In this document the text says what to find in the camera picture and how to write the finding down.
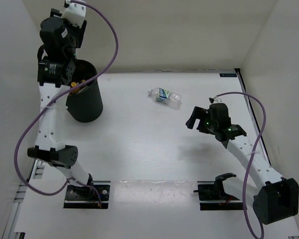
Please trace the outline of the clear bottle blue label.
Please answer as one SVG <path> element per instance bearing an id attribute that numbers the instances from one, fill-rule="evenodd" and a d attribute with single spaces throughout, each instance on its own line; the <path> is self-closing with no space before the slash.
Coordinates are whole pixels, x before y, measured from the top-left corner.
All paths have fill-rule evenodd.
<path id="1" fill-rule="evenodd" d="M 178 110 L 181 105 L 181 95 L 163 88 L 148 90 L 148 96 L 155 102 L 164 104 L 172 109 Z"/>

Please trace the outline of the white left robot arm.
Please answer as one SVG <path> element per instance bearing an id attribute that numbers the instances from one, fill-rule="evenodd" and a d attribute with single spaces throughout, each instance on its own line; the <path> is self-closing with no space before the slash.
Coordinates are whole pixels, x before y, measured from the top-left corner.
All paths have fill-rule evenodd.
<path id="1" fill-rule="evenodd" d="M 93 197 L 92 178 L 78 162 L 78 148 L 66 145 L 63 123 L 66 100 L 54 97 L 70 89 L 76 69 L 76 50 L 81 47 L 86 27 L 86 8 L 70 4 L 63 13 L 52 9 L 40 24 L 43 44 L 37 52 L 37 81 L 40 92 L 39 132 L 34 147 L 27 150 L 31 158 L 40 159 L 58 169 L 83 199 Z"/>

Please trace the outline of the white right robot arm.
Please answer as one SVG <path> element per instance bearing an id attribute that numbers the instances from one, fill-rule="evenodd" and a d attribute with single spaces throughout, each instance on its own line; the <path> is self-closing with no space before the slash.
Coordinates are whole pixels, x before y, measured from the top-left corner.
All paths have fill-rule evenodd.
<path id="1" fill-rule="evenodd" d="M 197 130 L 215 136 L 254 181 L 254 187 L 246 187 L 246 204 L 253 208 L 261 223 L 268 225 L 298 214 L 298 183 L 293 178 L 285 178 L 256 153 L 256 145 L 243 128 L 231 122 L 224 103 L 211 104 L 208 109 L 194 107 L 185 125 L 193 129 L 196 121 L 199 122 Z"/>

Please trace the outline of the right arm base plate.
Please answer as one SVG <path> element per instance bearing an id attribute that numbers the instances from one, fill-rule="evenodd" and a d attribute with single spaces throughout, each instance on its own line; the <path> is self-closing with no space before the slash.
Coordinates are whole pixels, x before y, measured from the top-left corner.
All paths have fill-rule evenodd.
<path id="1" fill-rule="evenodd" d="M 242 211 L 238 198 L 219 190 L 214 182 L 198 182 L 193 193 L 198 195 L 200 211 Z"/>

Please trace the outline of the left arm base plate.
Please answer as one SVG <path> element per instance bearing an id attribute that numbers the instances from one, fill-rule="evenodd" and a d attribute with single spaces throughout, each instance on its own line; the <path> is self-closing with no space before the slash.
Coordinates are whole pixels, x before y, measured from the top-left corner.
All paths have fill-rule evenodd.
<path id="1" fill-rule="evenodd" d="M 99 203 L 99 198 L 94 190 L 68 185 L 64 197 L 63 208 L 108 209 L 110 186 L 110 181 L 94 181 L 94 188 L 98 191 L 101 199 L 101 203 Z"/>

